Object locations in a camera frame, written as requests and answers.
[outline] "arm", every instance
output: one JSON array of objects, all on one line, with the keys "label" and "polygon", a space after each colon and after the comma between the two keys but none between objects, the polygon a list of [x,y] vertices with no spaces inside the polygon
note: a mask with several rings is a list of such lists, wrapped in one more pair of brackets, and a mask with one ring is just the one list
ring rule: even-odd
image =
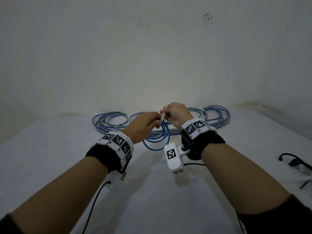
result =
[{"label": "arm", "polygon": [[[165,119],[179,129],[193,118],[186,106],[180,103],[171,103],[163,109]],[[202,152],[202,160],[239,213],[264,212],[290,197],[290,193],[273,177],[227,144],[208,144]]]},{"label": "arm", "polygon": [[[157,112],[140,114],[122,132],[134,144],[139,143],[154,127],[159,128],[160,117]],[[95,157],[85,157],[26,200],[11,216],[24,234],[70,233],[108,171]]]}]

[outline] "forearm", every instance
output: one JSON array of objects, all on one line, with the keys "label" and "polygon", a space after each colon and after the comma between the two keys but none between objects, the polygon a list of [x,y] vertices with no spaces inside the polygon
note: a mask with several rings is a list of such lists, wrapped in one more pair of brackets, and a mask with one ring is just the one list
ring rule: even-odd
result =
[{"label": "forearm", "polygon": [[85,157],[12,212],[25,234],[70,233],[108,173]]},{"label": "forearm", "polygon": [[267,172],[227,144],[207,145],[202,160],[238,213],[261,213],[290,196]]}]

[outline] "coiled cable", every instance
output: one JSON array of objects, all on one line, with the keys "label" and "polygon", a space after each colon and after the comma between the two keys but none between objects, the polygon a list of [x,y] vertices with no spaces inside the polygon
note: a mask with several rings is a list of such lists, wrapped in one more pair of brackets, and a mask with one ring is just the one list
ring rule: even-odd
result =
[{"label": "coiled cable", "polygon": [[[196,112],[199,114],[199,117],[204,119],[205,121],[207,121],[210,125],[212,125],[215,128],[219,128],[221,126],[224,126],[225,124],[227,124],[230,119],[231,119],[231,115],[229,110],[227,110],[225,107],[222,106],[218,106],[218,105],[210,105],[206,108],[203,108],[203,110],[198,109],[198,108],[188,108],[191,112]],[[217,113],[217,117],[216,118],[209,118],[208,119],[208,111],[212,111]],[[131,122],[133,120],[133,117],[137,116],[138,114],[142,114],[144,112],[139,112],[139,113],[135,113],[133,115],[131,115],[129,118],[127,117],[127,114],[123,113],[123,112],[108,112],[108,113],[102,113],[102,114],[98,114],[96,115],[93,119],[92,119],[92,123],[95,126],[95,128],[102,134],[107,134],[110,131],[121,131],[123,128],[126,127],[128,122]],[[114,125],[110,123],[110,120],[116,117],[124,117],[125,121],[123,123],[120,123],[118,125]],[[150,135],[146,138],[146,141],[151,142],[151,143],[158,143],[161,142],[163,140],[165,140],[168,137],[167,143],[169,143],[170,141],[170,136],[173,135],[179,135],[180,134],[180,130],[177,128],[170,128],[169,126],[171,125],[170,122],[168,121],[164,121],[161,125],[160,125],[160,130],[152,130],[152,132],[150,133]],[[143,144],[150,150],[153,151],[160,151],[163,149],[152,149],[149,146],[147,146],[146,142],[143,141]]]}]

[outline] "wristband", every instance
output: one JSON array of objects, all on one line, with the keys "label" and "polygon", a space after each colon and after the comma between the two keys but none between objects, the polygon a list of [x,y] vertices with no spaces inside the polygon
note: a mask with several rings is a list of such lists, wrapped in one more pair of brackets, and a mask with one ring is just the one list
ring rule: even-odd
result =
[{"label": "wristband", "polygon": [[110,131],[88,151],[86,157],[96,157],[108,168],[109,173],[114,170],[123,173],[133,152],[129,137],[122,132]]},{"label": "wristband", "polygon": [[191,152],[187,157],[191,160],[200,160],[201,153],[209,143],[225,143],[217,129],[205,120],[193,118],[182,125],[182,144]]}]

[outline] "cable bundle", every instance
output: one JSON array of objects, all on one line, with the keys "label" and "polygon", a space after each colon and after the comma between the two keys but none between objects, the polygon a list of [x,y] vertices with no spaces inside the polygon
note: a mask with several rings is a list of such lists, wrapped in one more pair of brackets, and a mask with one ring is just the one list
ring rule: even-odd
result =
[{"label": "cable bundle", "polygon": [[[219,128],[221,126],[224,126],[231,119],[231,115],[230,115],[229,110],[227,110],[225,107],[218,106],[218,105],[211,105],[211,106],[204,108],[203,110],[198,109],[198,108],[188,108],[188,109],[191,112],[197,112],[199,114],[200,118],[209,122],[209,124],[211,124],[215,128]],[[218,114],[218,117],[208,119],[208,115],[207,115],[208,111],[216,112]],[[132,121],[134,116],[136,116],[138,114],[142,114],[142,113],[144,113],[144,112],[135,113],[135,114],[131,115],[129,118],[127,117],[127,114],[122,113],[122,112],[102,113],[102,114],[96,115],[92,119],[92,123],[100,133],[106,134],[109,131],[120,131],[120,130],[122,130],[123,128],[126,127],[126,124],[128,122]],[[113,119],[115,117],[119,117],[119,116],[122,116],[125,118],[125,121],[123,123],[121,123],[119,125],[114,125],[114,124],[110,123],[111,119]],[[170,141],[170,136],[180,134],[180,130],[177,128],[169,129],[170,125],[171,125],[170,122],[164,121],[160,125],[161,130],[153,130],[150,133],[150,135],[146,138],[146,141],[151,142],[151,143],[158,143],[158,142],[165,140],[168,137],[168,141],[167,141],[167,144],[168,144]],[[143,141],[143,143],[148,149],[153,150],[153,151],[159,151],[159,150],[163,149],[163,148],[152,149],[146,145],[145,141]]]}]

